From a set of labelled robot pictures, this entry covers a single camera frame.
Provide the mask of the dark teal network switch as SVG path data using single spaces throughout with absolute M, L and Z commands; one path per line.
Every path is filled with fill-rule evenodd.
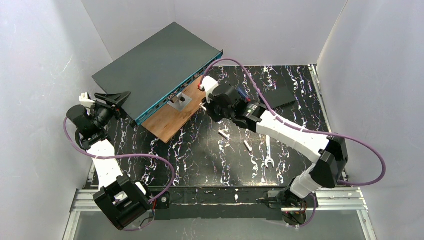
M 139 126 L 223 53 L 173 22 L 92 78 L 107 94 L 131 93 L 122 108 Z

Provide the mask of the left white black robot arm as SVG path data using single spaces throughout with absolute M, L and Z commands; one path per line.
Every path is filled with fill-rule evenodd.
M 143 214 L 152 211 L 150 198 L 153 196 L 146 184 L 134 182 L 125 174 L 115 158 L 106 125 L 112 118 L 122 118 L 122 105 L 131 92 L 95 94 L 92 100 L 88 93 L 80 95 L 80 103 L 71 107 L 67 120 L 75 127 L 75 143 L 78 150 L 88 154 L 93 161 L 98 177 L 98 192 L 93 200 L 112 225 L 120 230 Z

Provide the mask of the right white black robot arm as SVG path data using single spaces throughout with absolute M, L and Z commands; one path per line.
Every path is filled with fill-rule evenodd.
M 308 133 L 290 121 L 280 122 L 278 114 L 261 102 L 248 101 L 229 84 L 201 84 L 205 93 L 202 106 L 214 122 L 232 121 L 237 127 L 269 136 L 296 150 L 312 165 L 294 178 L 288 187 L 272 199 L 277 203 L 296 204 L 321 188 L 338 185 L 348 161 L 345 141 L 340 137 Z

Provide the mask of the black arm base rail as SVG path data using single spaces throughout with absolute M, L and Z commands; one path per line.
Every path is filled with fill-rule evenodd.
M 282 221 L 283 211 L 264 202 L 268 186 L 172 186 L 155 205 L 155 220 L 265 219 Z

